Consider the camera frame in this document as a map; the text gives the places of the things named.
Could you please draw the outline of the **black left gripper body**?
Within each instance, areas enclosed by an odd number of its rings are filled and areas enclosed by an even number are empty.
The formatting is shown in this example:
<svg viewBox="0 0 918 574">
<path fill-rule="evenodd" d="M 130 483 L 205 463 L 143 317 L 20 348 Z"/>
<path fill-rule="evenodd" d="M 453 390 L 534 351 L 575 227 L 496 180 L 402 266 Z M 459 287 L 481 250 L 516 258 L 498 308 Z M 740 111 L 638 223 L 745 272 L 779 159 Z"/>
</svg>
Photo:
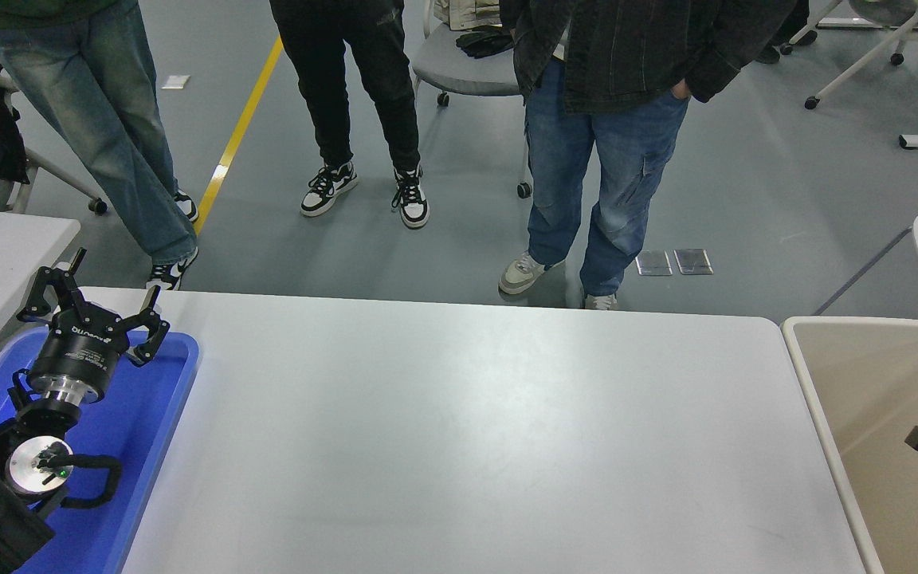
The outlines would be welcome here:
<svg viewBox="0 0 918 574">
<path fill-rule="evenodd" d="M 49 323 L 49 333 L 32 367 L 29 387 L 45 391 L 60 378 L 76 380 L 95 391 L 106 391 L 120 355 L 130 348 L 120 316 L 105 309 L 87 309 L 88 322 L 76 309 L 59 310 Z"/>
</svg>

